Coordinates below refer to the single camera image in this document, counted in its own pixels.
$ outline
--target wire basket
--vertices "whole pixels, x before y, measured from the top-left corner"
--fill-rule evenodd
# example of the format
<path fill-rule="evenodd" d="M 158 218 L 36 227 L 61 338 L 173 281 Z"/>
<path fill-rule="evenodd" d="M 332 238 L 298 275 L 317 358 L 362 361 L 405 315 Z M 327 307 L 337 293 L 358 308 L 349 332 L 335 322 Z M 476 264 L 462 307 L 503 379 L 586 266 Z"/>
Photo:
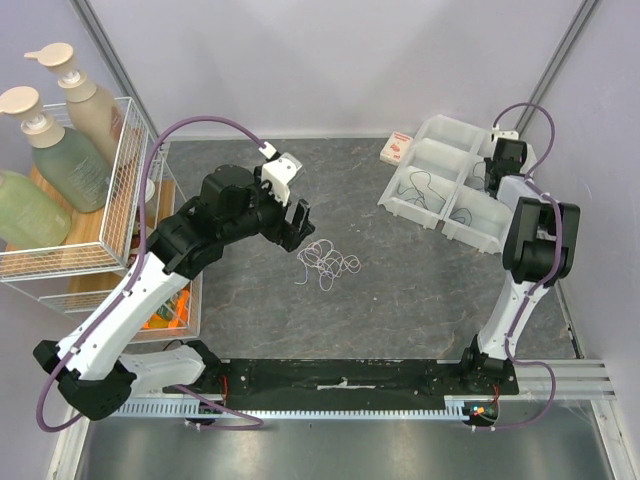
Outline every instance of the wire basket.
<path fill-rule="evenodd" d="M 71 231 L 58 247 L 19 250 L 8 245 L 0 253 L 0 281 L 69 277 L 125 267 L 151 136 L 133 100 L 116 101 L 124 112 L 124 122 L 105 206 L 92 213 L 75 211 L 34 167 L 31 179 L 69 212 Z M 47 105 L 44 111 L 63 126 L 71 126 L 64 104 Z"/>

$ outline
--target metal post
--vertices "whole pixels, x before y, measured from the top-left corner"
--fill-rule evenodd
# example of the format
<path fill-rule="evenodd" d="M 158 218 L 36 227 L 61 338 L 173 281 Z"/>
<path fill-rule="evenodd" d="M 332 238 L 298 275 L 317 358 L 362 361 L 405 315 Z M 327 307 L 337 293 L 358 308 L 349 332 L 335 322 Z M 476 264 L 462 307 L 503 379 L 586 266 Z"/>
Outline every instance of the metal post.
<path fill-rule="evenodd" d="M 113 75 L 118 87 L 120 87 L 120 90 L 122 90 L 124 95 L 133 98 L 134 102 L 138 106 L 142 117 L 147 125 L 149 125 L 151 137 L 155 140 L 158 137 L 158 130 L 151 120 L 149 112 L 144 107 L 142 99 L 138 95 L 136 88 L 133 86 L 133 82 L 129 78 L 124 65 L 120 61 L 118 54 L 113 48 L 113 45 L 111 44 L 102 23 L 98 20 L 96 12 L 93 10 L 93 7 L 91 7 L 89 0 L 69 0 L 69 2 L 78 14 L 78 17 L 80 17 L 84 27 L 87 29 L 89 36 L 93 40 L 98 52 L 100 52 L 100 56 L 107 64 L 107 68 Z"/>
<path fill-rule="evenodd" d="M 547 68 L 545 68 L 536 88 L 533 90 L 531 97 L 529 97 L 529 102 L 541 104 L 545 95 L 549 91 L 549 87 L 555 80 L 560 71 L 560 68 L 566 63 L 569 52 L 576 44 L 577 39 L 584 31 L 584 28 L 587 25 L 587 22 L 590 18 L 592 18 L 593 13 L 595 12 L 596 7 L 600 4 L 600 0 L 583 0 L 578 7 L 578 11 L 571 20 L 571 24 L 567 31 L 564 33 L 562 40 L 558 44 L 556 51 L 553 53 Z M 518 122 L 516 123 L 515 129 L 523 135 L 531 120 L 533 118 L 535 109 L 531 107 L 527 107 L 520 115 Z"/>

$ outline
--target gray tabletop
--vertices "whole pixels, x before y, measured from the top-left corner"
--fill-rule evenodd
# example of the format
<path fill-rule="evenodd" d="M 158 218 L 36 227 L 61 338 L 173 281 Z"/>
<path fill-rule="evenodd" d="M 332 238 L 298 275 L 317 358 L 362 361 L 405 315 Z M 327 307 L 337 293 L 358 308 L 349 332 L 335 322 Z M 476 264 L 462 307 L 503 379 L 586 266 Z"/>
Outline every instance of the gray tabletop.
<path fill-rule="evenodd" d="M 459 358 L 498 298 L 500 257 L 377 206 L 394 171 L 378 159 L 385 140 L 272 143 L 306 168 L 293 190 L 310 202 L 316 232 L 303 245 L 331 240 L 357 255 L 362 270 L 324 292 L 315 272 L 295 284 L 305 278 L 295 254 L 262 237 L 238 242 L 205 271 L 200 338 L 221 357 Z M 187 196 L 223 163 L 253 167 L 262 159 L 248 141 L 171 145 L 169 165 Z M 517 353 L 573 358 L 555 292 L 536 308 Z"/>

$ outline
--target bottle cap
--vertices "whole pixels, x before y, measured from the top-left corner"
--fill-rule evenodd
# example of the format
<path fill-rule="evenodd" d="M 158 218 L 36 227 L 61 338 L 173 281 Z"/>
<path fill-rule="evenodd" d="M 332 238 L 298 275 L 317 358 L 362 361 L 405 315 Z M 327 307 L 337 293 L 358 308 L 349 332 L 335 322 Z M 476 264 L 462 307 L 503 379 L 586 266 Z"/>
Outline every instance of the bottle cap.
<path fill-rule="evenodd" d="M 0 115 L 22 120 L 22 132 L 35 148 L 55 145 L 64 137 L 64 127 L 42 111 L 40 94 L 32 87 L 15 87 L 0 95 Z"/>
<path fill-rule="evenodd" d="M 24 57 L 37 60 L 50 72 L 59 75 L 58 85 L 64 89 L 70 102 L 84 102 L 98 89 L 85 72 L 76 68 L 73 47 L 68 43 L 52 43 L 40 51 L 25 53 Z"/>

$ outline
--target floor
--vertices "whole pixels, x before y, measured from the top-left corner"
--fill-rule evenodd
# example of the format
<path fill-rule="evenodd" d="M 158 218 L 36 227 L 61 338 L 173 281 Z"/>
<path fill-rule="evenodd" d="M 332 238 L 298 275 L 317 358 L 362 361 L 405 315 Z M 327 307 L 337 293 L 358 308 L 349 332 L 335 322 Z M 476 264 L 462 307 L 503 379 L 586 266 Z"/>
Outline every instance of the floor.
<path fill-rule="evenodd" d="M 262 237 L 243 240 L 205 272 L 200 338 L 221 357 L 459 358 L 498 298 L 500 257 L 377 206 L 394 171 L 378 159 L 385 140 L 272 143 L 305 165 L 293 191 L 311 204 L 311 239 L 356 255 L 362 270 L 324 292 L 317 276 L 295 283 L 305 278 L 295 254 Z M 216 166 L 253 167 L 261 158 L 248 141 L 175 142 L 169 165 L 189 197 Z M 555 292 L 536 308 L 517 353 L 574 357 Z"/>
<path fill-rule="evenodd" d="M 539 408 L 501 405 L 505 423 Z M 524 429 L 475 434 L 424 420 L 267 420 L 257 432 L 197 432 L 180 419 L 111 417 L 91 424 L 76 480 L 114 478 L 613 480 L 588 402 L 557 402 Z"/>

